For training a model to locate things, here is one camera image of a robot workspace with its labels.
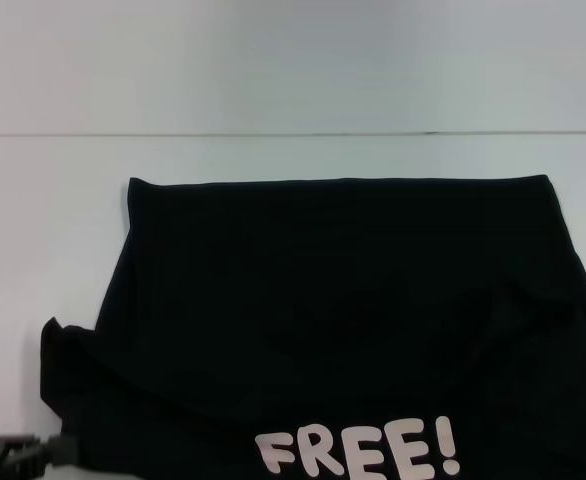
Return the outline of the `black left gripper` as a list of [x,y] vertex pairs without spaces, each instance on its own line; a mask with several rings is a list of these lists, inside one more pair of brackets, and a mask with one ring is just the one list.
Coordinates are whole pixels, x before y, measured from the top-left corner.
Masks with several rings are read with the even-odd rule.
[[79,458],[77,438],[60,434],[47,442],[35,436],[0,435],[0,479],[38,479],[47,464],[76,465]]

